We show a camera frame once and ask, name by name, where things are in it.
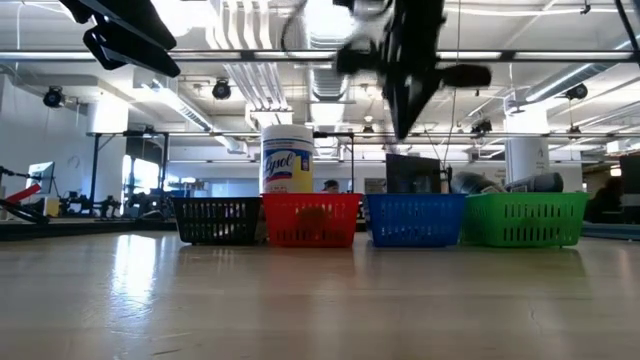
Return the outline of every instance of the green basket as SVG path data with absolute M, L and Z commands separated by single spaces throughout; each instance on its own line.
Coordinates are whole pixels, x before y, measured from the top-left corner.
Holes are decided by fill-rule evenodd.
M 586 193 L 499 193 L 467 197 L 461 241 L 494 247 L 578 243 Z

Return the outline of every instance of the white canister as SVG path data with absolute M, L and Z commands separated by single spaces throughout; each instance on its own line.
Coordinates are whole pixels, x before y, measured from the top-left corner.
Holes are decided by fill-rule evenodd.
M 262 193 L 313 192 L 313 133 L 302 125 L 262 130 Z

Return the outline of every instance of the red basket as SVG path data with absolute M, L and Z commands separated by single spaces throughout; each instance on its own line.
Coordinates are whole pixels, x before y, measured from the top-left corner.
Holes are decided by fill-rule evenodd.
M 360 194 L 263 194 L 269 242 L 289 247 L 351 247 Z

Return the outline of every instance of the plastic basket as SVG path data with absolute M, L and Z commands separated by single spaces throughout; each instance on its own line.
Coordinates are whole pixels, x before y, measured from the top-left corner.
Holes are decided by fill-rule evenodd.
M 458 243 L 465 195 L 367 195 L 367 225 L 377 247 Z
M 173 198 L 180 240 L 192 244 L 253 245 L 262 199 Z
M 269 243 L 351 247 L 360 194 L 264 194 Z
M 462 241 L 495 247 L 578 243 L 589 195 L 502 193 L 467 197 Z

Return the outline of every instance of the blue basket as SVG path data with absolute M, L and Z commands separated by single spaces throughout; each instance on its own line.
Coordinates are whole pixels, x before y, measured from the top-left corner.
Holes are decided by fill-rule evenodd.
M 367 195 L 369 233 L 377 247 L 442 247 L 458 243 L 465 195 Z

